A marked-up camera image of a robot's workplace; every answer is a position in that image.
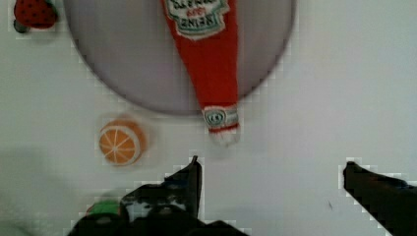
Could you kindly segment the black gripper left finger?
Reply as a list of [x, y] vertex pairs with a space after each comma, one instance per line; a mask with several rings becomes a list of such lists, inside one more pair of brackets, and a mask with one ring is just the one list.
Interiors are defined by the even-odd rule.
[[167, 176], [159, 184], [144, 184], [124, 196], [120, 205], [133, 222], [145, 218], [159, 207], [174, 207], [193, 217], [199, 214], [203, 187], [203, 168], [194, 155], [184, 168]]

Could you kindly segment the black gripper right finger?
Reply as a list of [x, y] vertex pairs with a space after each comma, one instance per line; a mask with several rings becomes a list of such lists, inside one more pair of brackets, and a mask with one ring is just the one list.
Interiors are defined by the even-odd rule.
[[416, 187], [348, 161], [344, 190], [392, 236], [416, 236]]

